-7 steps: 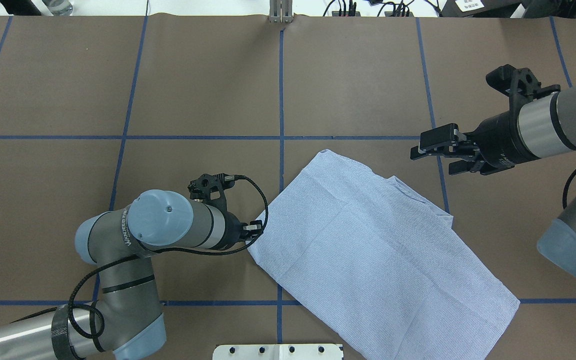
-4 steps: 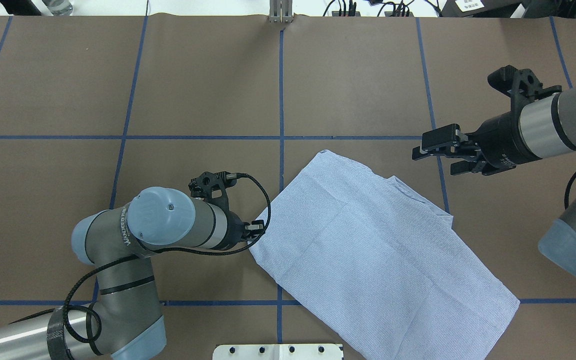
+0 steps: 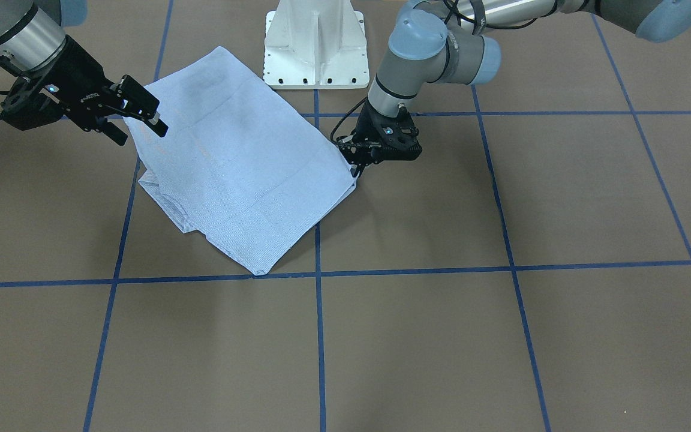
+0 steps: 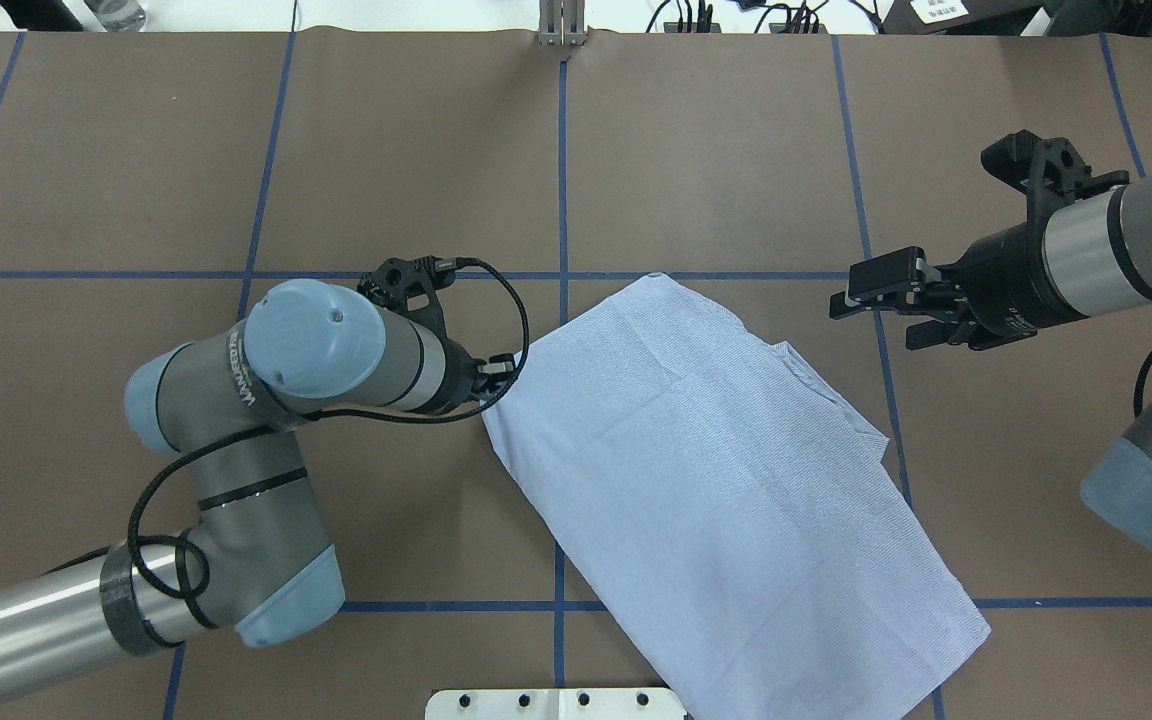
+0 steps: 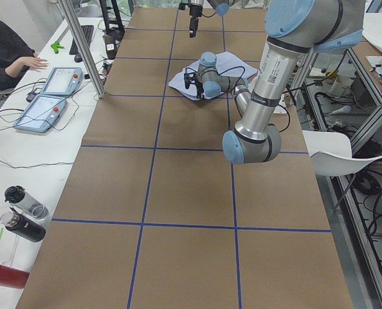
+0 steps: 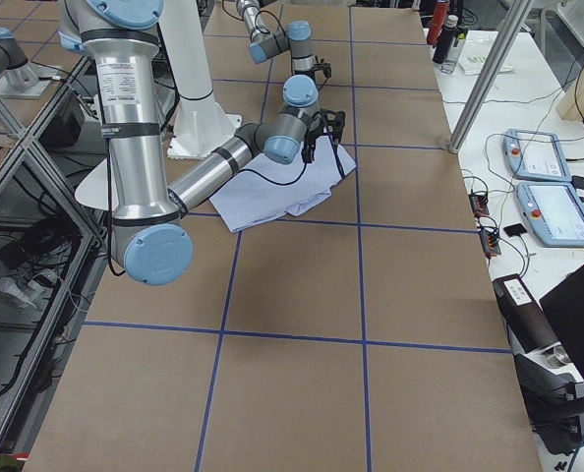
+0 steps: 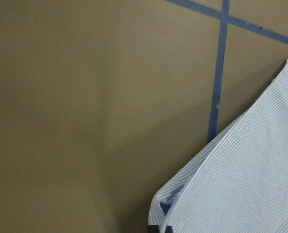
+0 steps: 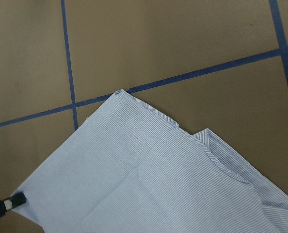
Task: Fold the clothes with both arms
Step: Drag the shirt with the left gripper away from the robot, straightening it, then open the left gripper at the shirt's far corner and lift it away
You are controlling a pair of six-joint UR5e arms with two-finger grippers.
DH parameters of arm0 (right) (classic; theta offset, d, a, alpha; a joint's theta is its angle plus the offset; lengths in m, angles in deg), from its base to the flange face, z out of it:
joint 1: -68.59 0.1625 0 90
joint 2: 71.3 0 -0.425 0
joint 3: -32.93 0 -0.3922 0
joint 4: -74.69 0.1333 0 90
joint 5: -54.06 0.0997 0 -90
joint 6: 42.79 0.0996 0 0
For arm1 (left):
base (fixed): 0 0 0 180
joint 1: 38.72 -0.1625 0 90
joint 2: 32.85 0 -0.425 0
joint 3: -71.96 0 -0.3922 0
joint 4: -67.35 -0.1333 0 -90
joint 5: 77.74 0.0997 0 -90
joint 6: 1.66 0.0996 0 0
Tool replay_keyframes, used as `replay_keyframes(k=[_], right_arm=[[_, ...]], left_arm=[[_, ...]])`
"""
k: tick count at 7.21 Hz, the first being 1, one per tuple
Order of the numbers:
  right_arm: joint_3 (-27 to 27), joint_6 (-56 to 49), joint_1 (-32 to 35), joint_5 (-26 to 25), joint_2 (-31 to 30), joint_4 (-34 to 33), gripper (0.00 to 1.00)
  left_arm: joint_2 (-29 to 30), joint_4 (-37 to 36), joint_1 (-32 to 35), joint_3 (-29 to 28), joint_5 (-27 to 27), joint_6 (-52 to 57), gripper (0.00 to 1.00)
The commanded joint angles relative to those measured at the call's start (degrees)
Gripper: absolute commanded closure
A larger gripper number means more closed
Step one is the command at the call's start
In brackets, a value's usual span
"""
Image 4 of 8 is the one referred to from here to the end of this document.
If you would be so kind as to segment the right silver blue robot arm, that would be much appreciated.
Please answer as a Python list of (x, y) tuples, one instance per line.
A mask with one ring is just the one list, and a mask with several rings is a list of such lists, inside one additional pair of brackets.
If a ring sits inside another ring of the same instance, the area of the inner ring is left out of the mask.
[[(922, 247), (861, 260), (829, 300), (833, 319), (911, 316), (905, 347), (986, 351), (1041, 331), (1152, 306), (1152, 176), (1097, 173), (1064, 137), (1015, 132), (980, 154), (1025, 215), (950, 263)], [(1087, 509), (1152, 553), (1152, 346), (1132, 382), (1132, 420), (1079, 486)]]

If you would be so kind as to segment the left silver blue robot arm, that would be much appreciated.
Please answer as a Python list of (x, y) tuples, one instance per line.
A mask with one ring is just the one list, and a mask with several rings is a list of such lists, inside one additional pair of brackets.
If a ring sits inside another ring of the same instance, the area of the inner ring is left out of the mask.
[(0, 591), (0, 703), (209, 630), (270, 647), (323, 626), (346, 591), (298, 429), (468, 419), (525, 361), (475, 359), (370, 285), (293, 279), (229, 331), (142, 365), (127, 420), (169, 464), (122, 539)]

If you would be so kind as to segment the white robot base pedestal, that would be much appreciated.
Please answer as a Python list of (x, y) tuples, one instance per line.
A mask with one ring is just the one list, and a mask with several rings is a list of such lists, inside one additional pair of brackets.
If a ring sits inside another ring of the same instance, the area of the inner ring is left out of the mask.
[(692, 719), (664, 687), (448, 689), (425, 719)]

